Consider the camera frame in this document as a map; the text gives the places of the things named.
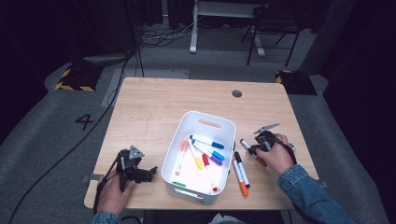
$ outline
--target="desk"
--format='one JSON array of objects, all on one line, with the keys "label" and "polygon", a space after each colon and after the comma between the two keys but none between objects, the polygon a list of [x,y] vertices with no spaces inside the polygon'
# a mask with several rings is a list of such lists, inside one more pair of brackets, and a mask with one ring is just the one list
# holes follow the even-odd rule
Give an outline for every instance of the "desk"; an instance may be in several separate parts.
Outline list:
[{"label": "desk", "polygon": [[[198,40],[198,15],[202,16],[220,16],[236,18],[253,18],[253,8],[259,7],[260,4],[244,3],[227,3],[227,2],[206,2],[195,0],[193,26],[191,34],[190,53],[196,53]],[[257,51],[261,57],[265,56],[264,49],[261,48],[260,38],[256,36],[254,40]]]},{"label": "desk", "polygon": [[[237,98],[232,91],[239,90]],[[200,111],[231,120],[236,126],[235,150],[240,153],[251,187],[245,199],[233,168],[225,189],[211,205],[201,205],[171,196],[161,169],[183,115]],[[306,147],[288,95],[277,83],[209,81],[127,77],[108,124],[93,172],[104,175],[121,149],[134,145],[146,156],[141,169],[158,166],[151,183],[137,184],[127,208],[133,209],[292,209],[287,196],[276,184],[277,176],[263,168],[239,144],[241,138],[254,144],[254,134],[264,125],[280,122],[272,131],[285,134],[297,146],[295,155],[315,179],[318,174]],[[85,205],[92,208],[97,182],[92,181]]]}]

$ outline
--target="gray carpet floor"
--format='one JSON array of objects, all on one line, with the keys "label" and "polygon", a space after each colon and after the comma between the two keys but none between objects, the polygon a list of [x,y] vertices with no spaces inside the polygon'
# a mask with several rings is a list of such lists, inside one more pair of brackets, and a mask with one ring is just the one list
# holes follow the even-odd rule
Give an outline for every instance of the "gray carpet floor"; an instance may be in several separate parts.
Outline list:
[{"label": "gray carpet floor", "polygon": [[[268,49],[261,58],[253,53],[250,66],[249,38],[241,43],[245,29],[207,29],[199,33],[196,54],[189,53],[187,35],[166,47],[142,48],[145,69],[187,70],[190,79],[276,82],[275,72],[284,69],[288,52]],[[265,37],[262,42],[272,41]],[[304,31],[293,53],[289,70],[299,68],[315,35]],[[290,39],[282,43],[289,44]],[[136,60],[126,65],[134,71]],[[122,64],[104,69],[97,91],[59,91],[54,87],[68,64],[49,74],[44,97],[15,127],[0,146],[0,223],[7,223],[22,195],[57,160],[69,152],[94,124],[75,120],[91,114],[95,123],[106,111],[102,102],[117,69]],[[304,139],[326,191],[358,223],[389,223],[375,183],[364,170],[332,117],[322,93],[327,80],[320,74],[311,80],[316,96],[289,95],[291,105],[304,134]],[[92,173],[100,151],[112,107],[91,134],[58,166],[48,173],[26,196],[13,223],[90,223],[92,210],[84,206],[87,185],[80,180]],[[143,211],[125,211],[123,216],[142,216]],[[292,212],[293,223],[302,220]]]}]

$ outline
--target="dark background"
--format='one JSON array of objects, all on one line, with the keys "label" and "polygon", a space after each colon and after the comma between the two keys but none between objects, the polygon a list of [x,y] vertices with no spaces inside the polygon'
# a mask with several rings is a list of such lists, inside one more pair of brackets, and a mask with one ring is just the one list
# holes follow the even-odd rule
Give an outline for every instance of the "dark background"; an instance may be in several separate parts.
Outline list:
[{"label": "dark background", "polygon": [[[191,2],[184,1],[181,5],[180,1],[168,0],[170,26],[191,22],[188,16],[191,15]],[[126,15],[121,10],[124,9],[121,0],[112,1],[111,7],[105,1],[78,1],[85,20],[75,2],[70,0],[18,0],[0,4],[2,143],[23,116],[47,94],[44,80],[48,74],[65,63],[80,62],[81,57],[108,53],[92,31],[102,43],[118,50],[129,49],[133,40],[125,23]],[[160,0],[134,1],[130,7],[135,10],[137,24],[162,22]],[[103,17],[105,14],[100,12],[105,9],[108,14]],[[320,71],[329,80],[324,92],[328,106],[348,143],[377,184],[390,223],[396,222],[391,210],[396,200],[393,189],[396,166],[390,156],[396,149],[391,141],[396,126],[395,10],[395,4],[389,1],[358,1]]]}]

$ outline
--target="table leg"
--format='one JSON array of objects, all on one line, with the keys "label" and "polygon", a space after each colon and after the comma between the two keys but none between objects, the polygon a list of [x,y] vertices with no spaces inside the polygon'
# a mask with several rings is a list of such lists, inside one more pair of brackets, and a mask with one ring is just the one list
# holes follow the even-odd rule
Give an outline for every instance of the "table leg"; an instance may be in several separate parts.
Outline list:
[{"label": "table leg", "polygon": [[198,0],[195,0],[190,53],[195,53],[197,51],[197,39],[198,39]]},{"label": "table leg", "polygon": [[259,54],[260,57],[265,56],[265,51],[264,48],[262,47],[262,42],[260,41],[260,37],[256,35],[254,38],[254,44],[256,45],[257,53]]}]

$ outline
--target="hand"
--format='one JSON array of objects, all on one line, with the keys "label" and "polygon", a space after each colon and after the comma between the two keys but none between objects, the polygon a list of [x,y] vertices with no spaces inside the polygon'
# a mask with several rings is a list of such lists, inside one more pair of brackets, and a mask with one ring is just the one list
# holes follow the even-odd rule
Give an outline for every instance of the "hand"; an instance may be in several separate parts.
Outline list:
[{"label": "hand", "polygon": [[110,172],[108,178],[99,198],[98,212],[109,212],[119,216],[131,197],[135,182],[127,183],[125,191],[122,192],[120,190],[120,175],[115,170]]},{"label": "hand", "polygon": [[[284,144],[288,144],[288,138],[285,135],[279,133],[275,134],[275,137],[282,141]],[[278,175],[282,175],[283,172],[293,166],[291,157],[279,143],[275,142],[272,149],[268,152],[264,152],[260,149],[256,149],[257,156],[262,158],[267,165]]]}]

